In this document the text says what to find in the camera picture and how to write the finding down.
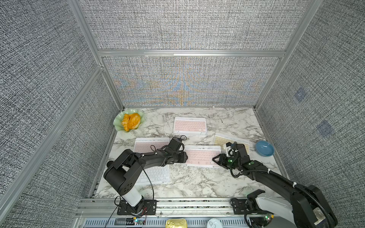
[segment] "blue bowl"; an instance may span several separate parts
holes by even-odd
[[[256,151],[259,155],[264,157],[270,157],[274,155],[274,147],[267,141],[258,141],[256,143]]]

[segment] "pink keyboard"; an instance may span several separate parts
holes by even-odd
[[[175,117],[173,133],[205,135],[207,121],[205,118]]]
[[[147,139],[154,139],[154,138],[136,138],[133,152],[136,153],[152,152],[151,145],[154,145],[156,149],[160,149],[161,147],[168,145],[170,142],[169,138],[158,138],[161,140],[147,140]]]
[[[221,153],[220,146],[185,145],[184,151],[188,156],[185,163],[188,166],[219,168],[212,158]]]

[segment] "croissant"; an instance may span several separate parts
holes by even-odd
[[[129,131],[129,127],[128,127],[129,118],[130,117],[129,117],[128,114],[125,114],[124,115],[124,118],[123,118],[123,121],[122,121],[122,125],[123,125],[125,131]]]
[[[141,123],[141,116],[138,113],[133,113],[130,115],[128,127],[129,129],[136,129]]]

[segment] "green plate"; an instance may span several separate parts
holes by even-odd
[[[140,117],[141,117],[141,123],[140,123],[140,124],[138,125],[138,127],[136,128],[136,129],[138,129],[138,128],[141,126],[141,124],[145,121],[145,114],[144,114],[141,110],[138,110],[138,109],[127,109],[127,110],[124,110],[124,111],[122,111],[121,113],[119,113],[119,114],[115,117],[115,119],[114,119],[114,121],[113,121],[113,125],[114,125],[115,129],[116,129],[117,131],[125,131],[125,130],[124,130],[124,127],[123,127],[123,125],[122,125],[122,121],[123,121],[124,115],[125,115],[125,114],[130,115],[130,114],[133,114],[133,113],[138,113],[138,114],[140,115]]]

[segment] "gray fabric wall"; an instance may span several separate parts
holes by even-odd
[[[253,106],[276,57],[105,57],[124,105]]]
[[[67,1],[2,1],[0,197],[96,62]]]
[[[66,0],[0,6],[1,197],[97,63]],[[1,227],[70,227],[118,111],[99,76]]]
[[[292,180],[365,227],[365,1],[325,0],[258,113]]]
[[[79,2],[99,49],[285,50],[310,0]],[[128,106],[251,106],[277,63],[277,58],[105,59]]]
[[[100,49],[284,50],[310,0],[80,0]]]
[[[1,228],[70,227],[92,187],[118,111],[99,76]]]

